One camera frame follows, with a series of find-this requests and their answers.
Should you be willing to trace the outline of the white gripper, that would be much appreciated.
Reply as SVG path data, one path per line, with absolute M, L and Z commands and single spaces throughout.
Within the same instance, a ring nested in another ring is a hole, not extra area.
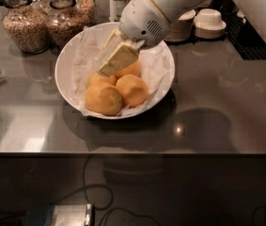
M 144 45 L 158 45 L 169 33 L 170 22 L 152 0 L 131 0 L 122 11 L 119 29 L 112 31 L 97 60 L 103 76 L 133 64 Z M 123 40 L 121 32 L 130 40 Z

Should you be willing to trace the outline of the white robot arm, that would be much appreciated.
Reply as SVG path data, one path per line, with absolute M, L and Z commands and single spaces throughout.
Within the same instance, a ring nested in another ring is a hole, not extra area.
M 97 60 L 98 72 L 110 76 L 134 63 L 144 49 L 158 45 L 170 26 L 206 0 L 131 0 Z M 266 43 L 266 0 L 231 0 Z

